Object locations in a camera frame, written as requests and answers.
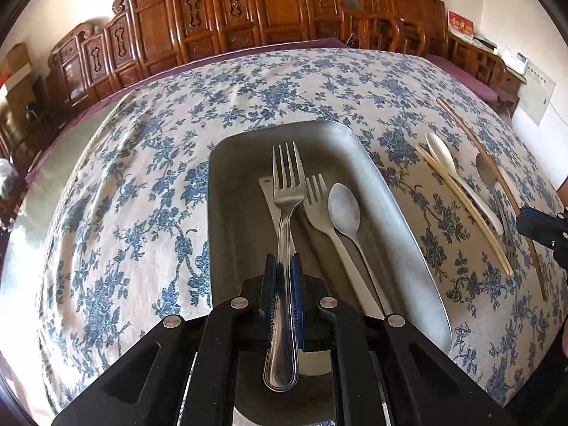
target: metal fork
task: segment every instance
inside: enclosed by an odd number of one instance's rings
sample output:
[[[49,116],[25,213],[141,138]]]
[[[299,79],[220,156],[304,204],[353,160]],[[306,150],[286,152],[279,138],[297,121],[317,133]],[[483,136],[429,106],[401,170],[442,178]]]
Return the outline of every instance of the metal fork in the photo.
[[[278,165],[276,152],[272,147],[272,172],[274,177],[274,204],[280,209],[280,223],[278,226],[278,253],[276,292],[272,315],[271,346],[266,353],[264,365],[264,383],[276,392],[292,389],[297,383],[297,328],[294,319],[294,280],[290,266],[290,219],[296,207],[306,198],[306,177],[304,168],[294,146],[296,157],[298,184],[294,175],[290,149],[286,144],[288,154],[288,168],[290,173],[290,186],[286,178],[286,165],[280,151],[280,165],[282,167],[282,188],[278,178]]]
[[[319,185],[317,184],[316,176],[312,176],[313,189],[310,180],[306,178],[306,186],[308,189],[308,197],[304,199],[306,216],[315,229],[326,234],[333,242],[337,254],[339,254],[339,259],[342,261],[345,272],[347,273],[347,278],[351,282],[353,291],[365,315],[383,319],[384,313],[381,307],[375,301],[359,270],[357,270],[357,266],[353,263],[351,256],[345,249],[342,240],[335,232],[335,227],[333,227],[327,208],[329,192],[326,182],[321,174],[318,174],[317,177],[319,179]]]

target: tray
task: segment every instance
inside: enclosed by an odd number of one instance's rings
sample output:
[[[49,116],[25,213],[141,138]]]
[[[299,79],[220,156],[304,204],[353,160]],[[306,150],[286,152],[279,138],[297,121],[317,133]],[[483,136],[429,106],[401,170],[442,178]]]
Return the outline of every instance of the tray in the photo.
[[[262,274],[277,236],[258,179],[272,174],[272,146],[296,142],[306,176],[345,184],[361,209],[360,242],[395,312],[448,353],[452,332],[422,252],[379,170],[353,132],[331,121],[303,121],[226,138],[211,153],[208,186],[209,264],[213,306],[238,296],[244,280]],[[292,221],[305,274],[325,280],[332,296],[361,311],[331,240],[309,225],[299,207]],[[362,258],[345,247],[375,295]],[[287,393],[263,385],[264,357],[239,358],[235,407],[263,425],[310,424],[334,416],[331,374],[300,376]]]

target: fork tine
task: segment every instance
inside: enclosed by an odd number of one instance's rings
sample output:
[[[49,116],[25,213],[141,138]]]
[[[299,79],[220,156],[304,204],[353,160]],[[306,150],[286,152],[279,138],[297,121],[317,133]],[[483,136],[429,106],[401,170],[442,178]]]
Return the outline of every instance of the fork tine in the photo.
[[[294,176],[294,167],[292,166],[292,157],[290,156],[290,149],[288,148],[288,143],[286,142],[286,153],[288,154],[288,168],[290,169],[290,187],[296,185],[296,176]]]
[[[274,151],[274,146],[272,146],[272,178],[274,179],[274,188],[280,189],[280,183],[278,182],[278,165],[276,165],[276,152]]]
[[[317,174],[317,177],[319,178],[320,187],[322,188],[322,196],[323,196],[323,198],[326,198],[326,195],[327,195],[326,182],[323,180],[323,176],[322,176],[321,173],[318,173],[318,174]]]
[[[308,178],[306,178],[306,186],[308,187],[309,197],[306,197],[304,201],[308,200],[308,204],[310,205],[312,203],[316,203],[316,199],[313,198],[312,185],[310,184],[310,180]]]
[[[319,202],[320,200],[322,200],[322,195],[319,192],[319,187],[317,186],[317,179],[316,176],[312,176],[312,181],[313,181],[313,191],[316,194],[316,202]]]
[[[292,145],[294,146],[294,156],[296,157],[297,177],[299,179],[299,185],[302,186],[306,179],[306,175],[304,174],[304,167],[302,166],[300,152],[297,151],[296,143],[292,142]]]
[[[282,146],[278,145],[280,148],[280,166],[282,167],[282,188],[286,189],[288,187],[288,180],[286,179],[286,165],[284,165],[284,156],[282,155]]]

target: floral tablecloth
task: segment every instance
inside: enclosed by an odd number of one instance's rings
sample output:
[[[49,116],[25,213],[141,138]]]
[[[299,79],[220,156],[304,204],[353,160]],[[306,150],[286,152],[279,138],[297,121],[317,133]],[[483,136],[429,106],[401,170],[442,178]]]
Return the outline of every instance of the floral tablecloth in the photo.
[[[544,303],[526,242],[515,234],[520,267],[506,276],[479,227],[418,157],[413,146],[436,131],[458,171],[488,197],[475,170],[474,146],[436,105],[437,96],[447,99],[498,162],[519,205],[561,211],[554,189],[512,130],[422,58],[280,51],[173,75],[127,96],[78,162],[45,243],[39,344],[53,410],[65,407],[164,316],[209,312],[211,150],[236,133],[302,120],[339,121],[359,137],[442,294],[453,331],[450,358],[505,404],[563,322],[564,272],[550,251],[536,246],[549,293]]]

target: metal spoon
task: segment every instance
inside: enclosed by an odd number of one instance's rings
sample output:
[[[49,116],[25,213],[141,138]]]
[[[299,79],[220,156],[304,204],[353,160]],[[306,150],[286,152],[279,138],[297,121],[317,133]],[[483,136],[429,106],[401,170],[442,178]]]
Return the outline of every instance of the metal spoon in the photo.
[[[495,199],[495,204],[497,205],[497,210],[499,211],[499,216],[501,217],[501,221],[505,230],[505,253],[507,254],[507,260],[509,261],[510,266],[513,270],[515,270],[518,266],[517,253],[515,250],[515,243],[513,242],[513,234],[511,233],[509,225],[507,224],[505,206],[503,205],[503,202],[501,201],[501,198],[499,198],[497,190],[495,189],[497,176],[495,175],[495,173],[493,173],[493,170],[489,166],[487,157],[485,157],[481,153],[477,154],[477,156],[475,157],[475,167],[477,168],[477,172],[479,173],[481,180],[487,186],[489,192]]]
[[[341,232],[346,237],[349,237],[351,241],[355,244],[365,266],[367,267],[368,274],[371,276],[373,286],[379,297],[379,304],[382,307],[382,312],[385,316],[393,313],[393,307],[390,305],[388,298],[384,294],[384,291],[377,280],[373,269],[371,269],[368,263],[367,256],[361,248],[359,239],[357,239],[357,230],[359,230],[359,224],[361,222],[361,211],[359,210],[359,204],[353,193],[343,184],[335,183],[331,190],[329,191],[329,198],[327,203],[327,208],[329,211],[329,217],[335,228]]]
[[[428,144],[428,149],[430,149],[430,153],[432,157],[438,160],[438,163],[448,172],[448,174],[453,177],[455,182],[457,182],[473,199],[475,204],[479,207],[479,209],[484,212],[485,216],[489,219],[489,222],[495,228],[497,235],[500,237],[503,235],[503,225],[499,218],[491,209],[487,206],[479,195],[475,193],[475,191],[469,187],[469,185],[459,176],[458,171],[455,169],[454,159],[452,154],[450,154],[450,149],[445,144],[442,139],[436,133],[426,133],[426,143]]]

